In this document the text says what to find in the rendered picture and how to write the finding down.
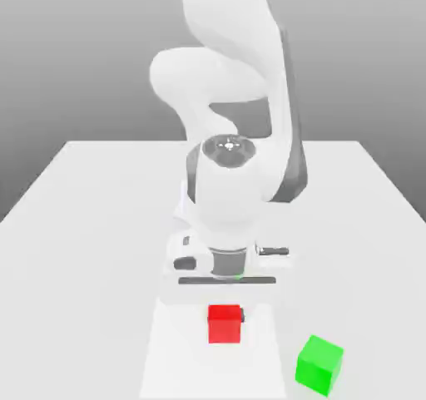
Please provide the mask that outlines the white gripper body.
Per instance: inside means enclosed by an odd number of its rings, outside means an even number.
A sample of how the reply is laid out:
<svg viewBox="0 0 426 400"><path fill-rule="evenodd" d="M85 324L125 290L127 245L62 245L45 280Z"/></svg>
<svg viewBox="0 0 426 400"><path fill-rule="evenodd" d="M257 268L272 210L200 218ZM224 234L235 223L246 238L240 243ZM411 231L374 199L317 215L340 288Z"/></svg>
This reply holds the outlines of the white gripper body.
<svg viewBox="0 0 426 400"><path fill-rule="evenodd" d="M290 284L282 275L218 279L212 276L167 276L159 297L166 304L285 304Z"/></svg>

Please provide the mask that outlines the small red cube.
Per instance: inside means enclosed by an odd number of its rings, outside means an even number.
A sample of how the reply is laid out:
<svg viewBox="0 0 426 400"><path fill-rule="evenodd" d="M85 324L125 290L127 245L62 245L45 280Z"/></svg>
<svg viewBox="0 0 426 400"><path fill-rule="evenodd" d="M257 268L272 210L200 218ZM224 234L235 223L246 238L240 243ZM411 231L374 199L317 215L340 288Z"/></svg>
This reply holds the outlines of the small red cube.
<svg viewBox="0 0 426 400"><path fill-rule="evenodd" d="M238 304L211 304L208 307L209 343L239 343L242 308Z"/></svg>

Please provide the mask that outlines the small green cube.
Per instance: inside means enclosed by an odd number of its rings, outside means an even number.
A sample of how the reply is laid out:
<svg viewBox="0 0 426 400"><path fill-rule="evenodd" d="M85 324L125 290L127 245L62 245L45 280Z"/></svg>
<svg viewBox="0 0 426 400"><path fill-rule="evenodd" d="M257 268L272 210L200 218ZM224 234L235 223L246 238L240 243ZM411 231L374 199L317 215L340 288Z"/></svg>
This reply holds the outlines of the small green cube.
<svg viewBox="0 0 426 400"><path fill-rule="evenodd" d="M328 397L339 376L343 357L343 348L311 335L298 355L295 381Z"/></svg>

